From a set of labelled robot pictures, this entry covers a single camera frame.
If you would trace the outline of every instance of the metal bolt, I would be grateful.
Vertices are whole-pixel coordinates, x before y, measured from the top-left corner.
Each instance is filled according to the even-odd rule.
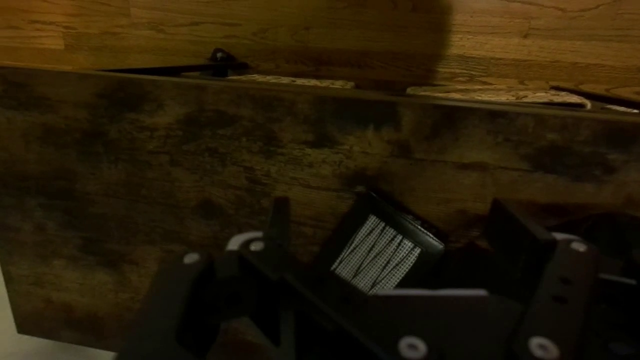
[[[407,360],[424,360],[428,357],[428,346],[418,336],[403,336],[398,343],[398,352]]]
[[[253,252],[263,252],[265,250],[265,242],[253,242],[253,244],[249,244],[249,250],[253,250]]]
[[[561,348],[557,343],[545,338],[545,336],[532,336],[528,338],[528,352],[539,360],[559,360]]]
[[[200,255],[199,252],[188,252],[186,257],[182,257],[182,264],[196,264],[200,263]]]
[[[573,250],[577,250],[577,252],[586,252],[586,250],[589,250],[589,244],[584,244],[584,242],[573,242],[570,246],[573,246]]]

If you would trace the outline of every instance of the wooden plank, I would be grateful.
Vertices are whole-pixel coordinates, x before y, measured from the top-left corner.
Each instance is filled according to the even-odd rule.
[[[293,198],[311,259],[376,187],[454,240],[494,197],[637,208],[637,117],[0,69],[0,261],[19,329],[112,348],[157,267]]]
[[[122,69],[225,47],[260,74],[637,86],[637,0],[5,0],[0,62]]]

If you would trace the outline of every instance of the dark wood grain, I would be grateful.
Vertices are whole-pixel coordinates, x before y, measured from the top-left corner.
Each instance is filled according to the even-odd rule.
[[[163,261],[277,195],[311,259],[358,187],[464,240],[494,197],[637,208],[638,158],[622,115],[0,69],[0,261],[23,332],[110,348]]]

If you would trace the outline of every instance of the black machine part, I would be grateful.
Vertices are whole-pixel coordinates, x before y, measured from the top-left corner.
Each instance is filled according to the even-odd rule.
[[[279,198],[263,252],[245,249],[217,263],[195,252],[159,272],[119,360],[205,360],[220,326],[240,316],[284,360],[640,358],[638,326],[627,322],[638,316],[638,302],[628,302],[638,287],[601,278],[597,246],[579,236],[559,242],[504,202],[491,225],[494,252],[482,255],[476,272],[492,277],[463,267],[488,292],[446,289],[437,267],[424,284],[440,277],[444,289],[364,295],[289,252],[289,202]]]

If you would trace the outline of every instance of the screw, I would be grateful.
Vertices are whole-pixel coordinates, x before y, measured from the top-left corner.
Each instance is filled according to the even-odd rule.
[[[424,360],[428,357],[428,346],[418,336],[403,336],[398,343],[398,352],[407,360]]]
[[[196,264],[196,263],[200,263],[199,252],[188,252],[186,257],[182,257],[182,264]]]
[[[586,250],[589,250],[589,246],[586,246],[584,242],[573,242],[570,246],[573,246],[573,250],[577,250],[577,252],[586,252]]]
[[[532,336],[528,338],[528,352],[539,360],[559,360],[561,348],[557,343],[545,338],[545,336]]]

